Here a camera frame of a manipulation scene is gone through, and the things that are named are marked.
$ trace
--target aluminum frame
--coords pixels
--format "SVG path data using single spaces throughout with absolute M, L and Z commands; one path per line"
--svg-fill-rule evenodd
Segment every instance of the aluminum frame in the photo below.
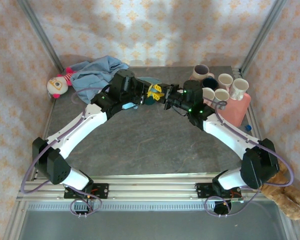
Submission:
M 241 77 L 248 71 L 252 60 L 254 59 L 257 51 L 259 50 L 263 40 L 266 38 L 270 28 L 273 26 L 276 18 L 280 14 L 284 4 L 287 0 L 277 0 L 268 15 L 264 25 L 259 32 L 257 39 L 255 40 L 251 50 L 245 58 L 242 67 L 233 68 L 233 74 L 236 78 Z M 47 50 L 54 65 L 61 73 L 63 66 L 58 58 L 53 46 L 51 45 L 45 31 L 43 30 L 38 18 L 29 5 L 27 0 L 18 0 L 22 10 L 26 17 L 29 19 L 32 27 L 37 33 L 43 46 Z M 258 122 L 253 112 L 253 108 L 250 105 L 247 111 L 247 119 L 252 126 L 252 135 L 259 139 L 262 138 L 259 131 Z M 47 132 L 50 124 L 50 116 L 47 120 L 44 137 L 47 136 Z M 158 201 L 158 202 L 202 202 L 202 199 L 198 199 L 197 193 L 194 189 L 195 183 L 211 182 L 216 173 L 178 173 L 178 174 L 158 174 L 158 175 L 125 175 L 125 176 L 102 176 L 93 178 L 94 182 L 109 183 L 110 192 L 107 200 L 104 202 L 146 202 L 146 201 Z M 35 179 L 26 182 L 25 189 L 29 190 L 38 186 L 44 182 L 42 179 Z M 69 202 L 71 200 L 63 198 L 64 187 L 62 185 L 47 184 L 37 193 L 31 195 L 23 195 L 19 192 L 15 205 L 12 210 L 11 218 L 8 222 L 6 232 L 4 234 L 4 240 L 17 240 L 19 238 L 22 225 L 25 220 L 25 216 L 28 210 L 29 203 L 33 201 L 40 201 L 45 203 L 53 202 Z M 245 200 L 249 200 L 255 193 L 253 191 L 242 191 L 242 195 Z M 263 194 L 259 194 L 256 201 L 270 201 Z M 280 211 L 281 220 L 286 232 L 288 240 L 300 239 L 300 225 L 296 221 L 288 219 Z
M 240 72 L 242 76 L 244 77 L 245 74 L 248 72 L 249 67 L 252 64 L 253 59 L 255 58 L 259 48 L 261 47 L 262 43 L 266 39 L 270 29 L 275 24 L 278 16 L 280 15 L 282 9 L 284 8 L 287 0 L 276 0 L 273 4 L 270 13 L 266 17 L 263 26 L 261 27 L 260 32 L 258 33 L 254 43 L 252 44 L 252 47 L 247 54 L 246 58 L 243 61 L 243 64 L 240 68 Z

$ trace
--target teddy bear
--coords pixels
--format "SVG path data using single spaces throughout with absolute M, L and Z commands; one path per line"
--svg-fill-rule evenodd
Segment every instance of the teddy bear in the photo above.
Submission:
M 68 91 L 69 86 L 72 86 L 70 78 L 75 72 L 70 67 L 67 67 L 65 69 L 65 73 L 65 75 L 58 74 L 57 77 L 51 78 L 47 83 L 46 88 L 49 92 L 49 95 L 55 99 L 59 98 L 61 94 L 64 94 L 66 91 Z
M 288 182 L 285 173 L 288 171 L 286 165 L 279 161 L 280 171 L 268 182 L 285 184 Z M 300 219 L 300 190 L 293 185 L 280 187 L 264 184 L 261 192 L 268 199 L 273 200 L 282 212 L 292 220 Z

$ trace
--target mug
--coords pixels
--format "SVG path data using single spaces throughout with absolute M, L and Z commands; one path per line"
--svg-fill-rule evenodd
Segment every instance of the mug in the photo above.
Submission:
M 193 68 L 191 79 L 203 80 L 203 79 L 207 78 L 208 75 L 209 75 L 209 67 L 204 64 L 199 64 Z
M 202 96 L 213 101 L 215 99 L 215 91 L 213 91 L 210 87 L 204 87 L 202 88 Z M 203 103 L 208 106 L 211 105 L 211 101 L 203 99 Z
M 219 88 L 221 89 L 229 90 L 233 82 L 233 77 L 227 73 L 222 73 L 218 77 Z
M 219 88 L 219 89 L 217 89 L 217 90 L 214 91 L 214 99 L 213 99 L 213 101 L 214 101 L 214 102 L 228 101 L 229 97 L 230 97 L 230 95 L 229 95 L 229 93 L 228 93 L 227 90 L 222 89 L 222 88 Z M 213 108 L 215 108 L 216 104 L 215 104 L 215 103 L 212 103 L 211 106 L 212 106 Z M 218 106 L 218 109 L 223 110 L 223 109 L 225 109 L 225 107 L 226 107 L 226 106 L 221 106 L 221 105 L 219 105 L 219 106 Z
M 216 90 L 219 84 L 217 80 L 215 80 L 213 77 L 207 77 L 202 80 L 201 85 L 203 88 L 210 88 L 212 90 Z
M 248 88 L 249 83 L 246 80 L 242 78 L 235 79 L 229 91 L 230 98 L 241 101 L 244 98 L 244 93 L 248 90 Z

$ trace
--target blue cloth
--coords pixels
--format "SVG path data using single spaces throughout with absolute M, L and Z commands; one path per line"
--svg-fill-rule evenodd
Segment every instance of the blue cloth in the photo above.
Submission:
M 70 66 L 73 71 L 77 71 L 71 76 L 71 83 L 76 91 L 87 88 L 104 88 L 115 73 L 120 69 L 128 69 L 129 66 L 112 56 L 104 56 L 93 62 L 80 62 Z M 79 92 L 78 97 L 86 104 L 91 103 L 91 99 L 99 92 L 98 89 L 91 89 Z

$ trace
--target white mug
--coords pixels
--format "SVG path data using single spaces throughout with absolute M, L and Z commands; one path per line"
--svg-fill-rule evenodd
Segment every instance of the white mug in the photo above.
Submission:
M 202 88 L 202 96 L 213 101 L 215 99 L 215 91 L 213 91 L 210 87 L 204 87 Z M 211 105 L 211 101 L 203 99 L 203 103 L 208 106 Z
M 196 65 L 193 68 L 191 79 L 193 80 L 203 80 L 208 77 L 209 67 L 204 64 Z
M 219 88 L 217 90 L 214 91 L 214 102 L 220 102 L 220 101 L 228 101 L 229 99 L 229 93 L 227 90 Z M 216 106 L 215 103 L 212 103 L 211 105 L 213 108 Z M 219 109 L 225 109 L 226 106 L 221 106 L 219 105 L 218 108 Z
M 242 78 L 235 79 L 229 91 L 230 98 L 241 101 L 244 98 L 244 93 L 248 90 L 248 88 L 249 83 L 246 80 Z
M 233 82 L 233 77 L 227 73 L 222 73 L 218 77 L 219 88 L 221 89 L 229 90 Z

